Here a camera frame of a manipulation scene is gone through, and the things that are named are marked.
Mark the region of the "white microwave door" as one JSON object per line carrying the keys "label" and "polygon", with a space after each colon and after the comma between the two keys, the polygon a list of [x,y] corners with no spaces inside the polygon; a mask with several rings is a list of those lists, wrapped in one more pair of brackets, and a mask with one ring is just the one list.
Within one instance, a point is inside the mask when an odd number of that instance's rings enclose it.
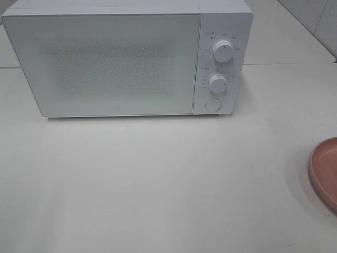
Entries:
{"label": "white microwave door", "polygon": [[189,114],[200,17],[6,16],[46,117]]}

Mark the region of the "lower white timer knob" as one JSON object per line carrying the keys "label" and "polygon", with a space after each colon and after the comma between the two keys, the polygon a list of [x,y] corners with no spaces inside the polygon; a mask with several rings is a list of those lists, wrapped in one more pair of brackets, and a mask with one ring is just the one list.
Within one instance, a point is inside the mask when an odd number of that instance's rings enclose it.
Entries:
{"label": "lower white timer knob", "polygon": [[209,88],[211,93],[224,93],[227,89],[228,84],[229,82],[227,80],[227,77],[223,74],[214,74],[209,78]]}

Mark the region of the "round white door button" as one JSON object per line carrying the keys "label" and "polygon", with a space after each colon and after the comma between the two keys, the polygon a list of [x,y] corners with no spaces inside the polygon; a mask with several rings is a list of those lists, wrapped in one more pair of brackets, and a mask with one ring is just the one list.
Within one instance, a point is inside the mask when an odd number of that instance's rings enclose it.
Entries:
{"label": "round white door button", "polygon": [[205,104],[205,107],[209,111],[219,111],[221,106],[222,106],[222,102],[219,99],[210,99]]}

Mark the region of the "pink round plate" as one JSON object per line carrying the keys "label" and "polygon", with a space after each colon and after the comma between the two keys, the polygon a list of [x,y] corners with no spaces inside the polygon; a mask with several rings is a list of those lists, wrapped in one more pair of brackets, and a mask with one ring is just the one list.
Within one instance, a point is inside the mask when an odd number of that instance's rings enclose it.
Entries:
{"label": "pink round plate", "polygon": [[322,141],[313,149],[308,173],[315,193],[336,213],[336,137]]}

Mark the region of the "white microwave oven body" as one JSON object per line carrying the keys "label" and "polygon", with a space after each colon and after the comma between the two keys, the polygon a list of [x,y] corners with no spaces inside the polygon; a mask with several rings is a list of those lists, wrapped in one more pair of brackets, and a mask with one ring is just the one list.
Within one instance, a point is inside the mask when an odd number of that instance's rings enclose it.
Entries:
{"label": "white microwave oven body", "polygon": [[[3,13],[1,21],[4,25],[6,16],[187,14],[200,17],[193,110],[189,114],[163,115],[230,114],[235,105],[253,21],[253,13],[244,1],[17,1]],[[234,54],[231,60],[219,63],[214,59],[211,47],[224,37],[233,42]],[[214,74],[227,77],[229,84],[224,93],[211,93],[209,78]],[[209,111],[205,107],[210,99],[222,102],[219,111]]]}

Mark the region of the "upper white power knob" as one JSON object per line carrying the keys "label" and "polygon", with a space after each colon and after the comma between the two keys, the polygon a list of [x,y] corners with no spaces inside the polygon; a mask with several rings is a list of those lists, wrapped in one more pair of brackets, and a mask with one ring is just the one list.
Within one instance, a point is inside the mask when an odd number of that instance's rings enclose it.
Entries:
{"label": "upper white power knob", "polygon": [[219,63],[225,63],[231,60],[234,54],[234,44],[226,37],[217,40],[211,49],[214,59]]}

